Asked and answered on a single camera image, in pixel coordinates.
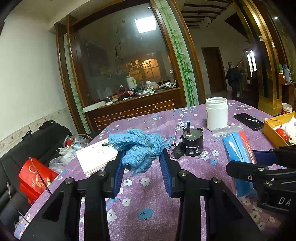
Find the purple floral tablecloth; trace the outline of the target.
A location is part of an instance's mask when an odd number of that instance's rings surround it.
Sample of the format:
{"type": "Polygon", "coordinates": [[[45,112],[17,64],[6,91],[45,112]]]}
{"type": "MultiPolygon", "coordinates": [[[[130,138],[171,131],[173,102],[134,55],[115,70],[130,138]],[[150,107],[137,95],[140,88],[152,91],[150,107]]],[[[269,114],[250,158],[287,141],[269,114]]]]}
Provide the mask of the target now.
{"type": "MultiPolygon", "coordinates": [[[[264,122],[271,116],[247,104],[228,100],[228,125],[239,125],[233,118],[239,113],[247,113],[264,122]]],[[[196,177],[211,179],[220,177],[222,181],[235,192],[233,179],[226,173],[228,159],[224,145],[206,128],[207,112],[205,105],[191,106],[153,114],[140,114],[137,117],[126,118],[111,123],[105,130],[94,138],[92,143],[102,142],[111,133],[124,133],[130,128],[138,128],[145,133],[158,133],[165,140],[165,147],[169,149],[173,143],[175,130],[190,122],[192,128],[203,127],[203,153],[198,157],[183,156],[178,159],[182,169],[188,170],[196,177]]],[[[252,131],[243,127],[253,150],[267,151],[274,146],[262,131],[252,131]]],[[[73,159],[61,171],[55,181],[49,186],[54,191],[66,178],[75,180],[85,179],[86,176],[77,158],[73,159]]],[[[25,214],[30,222],[49,198],[45,191],[25,214]]],[[[262,233],[269,238],[279,228],[281,215],[257,207],[254,195],[240,198],[244,208],[248,211],[262,233]]],[[[120,192],[114,199],[106,199],[106,211],[111,240],[175,240],[180,199],[172,199],[166,192],[159,159],[155,159],[151,167],[143,174],[132,176],[125,170],[120,192]]]]}

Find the black smartphone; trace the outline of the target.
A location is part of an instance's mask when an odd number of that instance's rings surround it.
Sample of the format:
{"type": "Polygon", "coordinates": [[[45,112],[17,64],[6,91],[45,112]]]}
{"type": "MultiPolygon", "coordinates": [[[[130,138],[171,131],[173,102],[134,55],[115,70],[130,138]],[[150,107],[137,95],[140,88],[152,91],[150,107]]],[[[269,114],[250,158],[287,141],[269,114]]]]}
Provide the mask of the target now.
{"type": "Polygon", "coordinates": [[[238,120],[239,122],[241,122],[242,124],[246,125],[247,127],[249,127],[250,129],[252,129],[253,131],[259,131],[261,129],[263,129],[264,127],[264,123],[262,121],[260,121],[260,123],[255,123],[253,121],[248,121],[245,118],[250,118],[253,120],[258,120],[256,118],[254,118],[253,116],[250,116],[247,113],[239,113],[239,114],[234,114],[233,116],[236,120],[238,120]]]}

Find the white paper notebook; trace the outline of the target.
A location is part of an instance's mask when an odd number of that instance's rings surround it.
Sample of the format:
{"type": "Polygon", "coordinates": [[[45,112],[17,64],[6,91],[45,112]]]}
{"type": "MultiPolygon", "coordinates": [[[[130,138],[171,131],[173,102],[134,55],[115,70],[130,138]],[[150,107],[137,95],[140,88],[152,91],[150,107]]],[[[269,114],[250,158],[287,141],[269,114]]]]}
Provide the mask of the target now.
{"type": "Polygon", "coordinates": [[[105,167],[109,161],[116,158],[118,151],[105,139],[76,151],[76,157],[84,174],[91,174],[105,167]]]}

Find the standing person in black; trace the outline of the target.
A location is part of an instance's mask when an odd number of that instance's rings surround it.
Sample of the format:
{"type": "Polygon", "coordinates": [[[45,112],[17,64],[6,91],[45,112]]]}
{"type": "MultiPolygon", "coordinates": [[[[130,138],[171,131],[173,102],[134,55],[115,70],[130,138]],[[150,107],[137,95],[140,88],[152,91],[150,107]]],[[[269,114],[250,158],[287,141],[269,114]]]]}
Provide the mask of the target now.
{"type": "Polygon", "coordinates": [[[242,74],[237,67],[232,67],[232,63],[228,62],[228,70],[226,73],[226,79],[229,86],[232,87],[232,99],[237,99],[240,90],[240,80],[242,79],[242,74]]]}

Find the red plastic bag bundle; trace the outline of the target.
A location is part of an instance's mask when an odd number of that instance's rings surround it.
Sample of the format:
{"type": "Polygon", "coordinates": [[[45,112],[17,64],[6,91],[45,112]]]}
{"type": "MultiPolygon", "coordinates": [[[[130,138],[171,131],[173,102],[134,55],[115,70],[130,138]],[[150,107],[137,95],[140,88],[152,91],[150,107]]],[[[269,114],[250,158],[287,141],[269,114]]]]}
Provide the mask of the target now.
{"type": "Polygon", "coordinates": [[[275,130],[275,132],[284,140],[284,141],[288,141],[290,136],[288,135],[287,131],[284,130],[282,128],[282,126],[280,126],[279,128],[277,128],[275,130]]]}

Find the black cylindrical motor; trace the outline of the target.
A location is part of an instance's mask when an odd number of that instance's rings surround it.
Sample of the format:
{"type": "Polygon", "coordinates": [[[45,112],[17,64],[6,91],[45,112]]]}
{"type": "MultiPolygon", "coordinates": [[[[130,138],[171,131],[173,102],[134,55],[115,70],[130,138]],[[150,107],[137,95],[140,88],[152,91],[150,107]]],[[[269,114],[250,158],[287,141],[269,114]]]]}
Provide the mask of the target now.
{"type": "Polygon", "coordinates": [[[192,128],[190,122],[186,122],[181,135],[184,154],[191,157],[199,156],[203,152],[203,137],[203,128],[192,128]]]}

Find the blue knitted cloth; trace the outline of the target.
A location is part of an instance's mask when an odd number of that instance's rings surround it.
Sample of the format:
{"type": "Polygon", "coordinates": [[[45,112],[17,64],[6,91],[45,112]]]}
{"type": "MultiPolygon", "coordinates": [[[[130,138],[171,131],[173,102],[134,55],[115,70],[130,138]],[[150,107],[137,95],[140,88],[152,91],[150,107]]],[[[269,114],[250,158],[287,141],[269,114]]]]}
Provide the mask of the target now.
{"type": "Polygon", "coordinates": [[[140,129],[128,129],[125,133],[113,133],[108,137],[109,144],[117,151],[124,151],[124,168],[133,175],[145,173],[152,161],[159,157],[165,148],[165,140],[157,133],[144,133],[140,129]]]}

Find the white plastic jar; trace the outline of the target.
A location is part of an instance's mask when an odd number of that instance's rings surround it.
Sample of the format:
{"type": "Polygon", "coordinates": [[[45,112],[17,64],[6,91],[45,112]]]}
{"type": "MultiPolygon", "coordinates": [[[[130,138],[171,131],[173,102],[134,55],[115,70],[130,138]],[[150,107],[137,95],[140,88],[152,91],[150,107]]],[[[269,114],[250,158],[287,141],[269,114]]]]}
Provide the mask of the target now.
{"type": "Polygon", "coordinates": [[[206,99],[207,129],[210,131],[228,126],[228,102],[224,97],[206,99]]]}

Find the eyeglasses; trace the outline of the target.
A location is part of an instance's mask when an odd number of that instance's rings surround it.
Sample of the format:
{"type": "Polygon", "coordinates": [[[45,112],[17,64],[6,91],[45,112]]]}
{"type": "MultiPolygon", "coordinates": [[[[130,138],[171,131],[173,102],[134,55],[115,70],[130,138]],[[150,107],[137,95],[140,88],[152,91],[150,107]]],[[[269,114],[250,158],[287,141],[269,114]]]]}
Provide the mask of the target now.
{"type": "Polygon", "coordinates": [[[7,157],[3,167],[11,182],[7,185],[9,199],[18,215],[27,220],[27,210],[47,190],[58,174],[32,157],[25,160],[22,166],[7,157]]]}

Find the coloured cloth stack pack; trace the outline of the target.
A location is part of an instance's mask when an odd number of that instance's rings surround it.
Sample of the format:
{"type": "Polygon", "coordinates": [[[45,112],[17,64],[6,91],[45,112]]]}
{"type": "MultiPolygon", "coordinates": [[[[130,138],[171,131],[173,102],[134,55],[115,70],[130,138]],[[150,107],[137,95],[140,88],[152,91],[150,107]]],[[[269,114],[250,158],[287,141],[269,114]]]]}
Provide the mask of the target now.
{"type": "MultiPolygon", "coordinates": [[[[220,139],[228,161],[239,161],[244,163],[256,164],[256,158],[244,129],[240,125],[227,126],[213,130],[213,136],[220,139]]],[[[233,178],[237,197],[247,196],[252,192],[253,187],[250,182],[233,178]]]]}

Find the red white bucket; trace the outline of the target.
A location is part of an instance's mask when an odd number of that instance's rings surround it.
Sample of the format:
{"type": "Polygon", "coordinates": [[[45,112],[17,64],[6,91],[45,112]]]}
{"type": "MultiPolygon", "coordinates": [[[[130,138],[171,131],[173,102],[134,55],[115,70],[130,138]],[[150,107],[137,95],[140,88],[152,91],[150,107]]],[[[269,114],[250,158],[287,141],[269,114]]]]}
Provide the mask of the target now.
{"type": "Polygon", "coordinates": [[[291,113],[293,110],[293,106],[288,103],[282,103],[282,113],[291,113]]]}

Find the black bag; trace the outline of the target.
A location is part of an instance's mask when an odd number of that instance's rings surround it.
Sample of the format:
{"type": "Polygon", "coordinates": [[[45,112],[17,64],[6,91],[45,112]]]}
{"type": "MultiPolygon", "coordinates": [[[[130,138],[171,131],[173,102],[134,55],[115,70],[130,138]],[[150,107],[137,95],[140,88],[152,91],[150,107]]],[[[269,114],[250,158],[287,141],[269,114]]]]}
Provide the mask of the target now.
{"type": "Polygon", "coordinates": [[[46,121],[36,132],[28,131],[22,140],[1,157],[0,210],[1,222],[10,233],[21,214],[26,214],[31,205],[20,190],[19,172],[29,158],[36,158],[43,165],[59,156],[65,138],[72,135],[70,130],[53,120],[46,121]]]}

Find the black power adapter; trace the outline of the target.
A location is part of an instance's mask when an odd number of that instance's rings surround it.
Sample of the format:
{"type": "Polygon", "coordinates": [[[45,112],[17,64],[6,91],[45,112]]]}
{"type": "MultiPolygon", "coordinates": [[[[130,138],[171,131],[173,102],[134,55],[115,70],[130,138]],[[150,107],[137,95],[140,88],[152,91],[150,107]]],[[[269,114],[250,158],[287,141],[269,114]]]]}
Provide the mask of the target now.
{"type": "Polygon", "coordinates": [[[179,143],[176,147],[173,148],[173,156],[176,160],[184,156],[184,147],[182,143],[179,143]]]}

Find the red gift bag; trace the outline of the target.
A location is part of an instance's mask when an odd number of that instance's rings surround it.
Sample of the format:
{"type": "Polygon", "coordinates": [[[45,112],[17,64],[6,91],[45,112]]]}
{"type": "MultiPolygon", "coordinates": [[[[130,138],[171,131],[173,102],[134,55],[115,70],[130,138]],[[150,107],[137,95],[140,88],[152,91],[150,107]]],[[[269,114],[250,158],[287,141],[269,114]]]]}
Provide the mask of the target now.
{"type": "Polygon", "coordinates": [[[40,195],[51,185],[58,174],[37,159],[29,157],[22,166],[18,179],[20,190],[27,196],[27,201],[32,205],[40,195]]]}

